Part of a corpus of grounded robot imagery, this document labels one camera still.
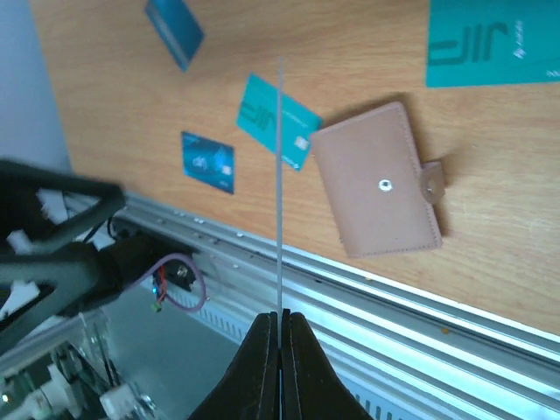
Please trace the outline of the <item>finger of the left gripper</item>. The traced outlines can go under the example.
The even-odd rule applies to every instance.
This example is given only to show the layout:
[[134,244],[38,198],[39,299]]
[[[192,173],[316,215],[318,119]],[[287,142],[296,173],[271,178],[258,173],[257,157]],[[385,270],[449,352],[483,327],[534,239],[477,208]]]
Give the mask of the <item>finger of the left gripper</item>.
[[[71,214],[65,195],[95,203]],[[16,160],[1,161],[1,254],[19,250],[50,254],[102,224],[125,205],[120,185],[48,170]]]
[[75,315],[123,291],[116,263],[92,244],[70,244],[50,255],[2,255],[1,287],[34,283],[38,295],[1,320],[1,348],[12,349],[52,316]]

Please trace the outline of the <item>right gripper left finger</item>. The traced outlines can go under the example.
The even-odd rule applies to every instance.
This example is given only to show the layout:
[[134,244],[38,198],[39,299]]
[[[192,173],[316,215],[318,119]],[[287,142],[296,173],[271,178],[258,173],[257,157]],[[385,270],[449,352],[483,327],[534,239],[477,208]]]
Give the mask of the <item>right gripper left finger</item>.
[[275,312],[256,316],[222,379],[190,418],[278,418],[278,329]]

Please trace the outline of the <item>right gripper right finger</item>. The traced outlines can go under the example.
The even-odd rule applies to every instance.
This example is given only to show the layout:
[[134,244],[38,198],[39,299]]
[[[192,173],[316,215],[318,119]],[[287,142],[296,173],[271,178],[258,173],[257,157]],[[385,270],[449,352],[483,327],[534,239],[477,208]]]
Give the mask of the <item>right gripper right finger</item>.
[[282,315],[282,419],[369,419],[334,371],[305,316]]

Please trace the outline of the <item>dark blue card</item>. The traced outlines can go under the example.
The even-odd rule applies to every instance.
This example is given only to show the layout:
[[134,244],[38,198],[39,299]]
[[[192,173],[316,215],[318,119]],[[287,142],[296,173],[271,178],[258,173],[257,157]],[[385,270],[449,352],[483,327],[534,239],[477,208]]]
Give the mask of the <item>dark blue card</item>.
[[225,193],[235,193],[235,149],[225,143],[181,133],[183,168],[186,176]]

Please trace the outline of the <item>teal blue card stack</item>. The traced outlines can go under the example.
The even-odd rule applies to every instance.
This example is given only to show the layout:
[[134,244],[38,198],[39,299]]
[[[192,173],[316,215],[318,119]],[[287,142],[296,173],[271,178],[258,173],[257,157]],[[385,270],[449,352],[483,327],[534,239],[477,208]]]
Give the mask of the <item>teal blue card stack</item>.
[[283,313],[283,60],[278,59],[276,85],[276,306],[277,306],[277,344],[282,345]]

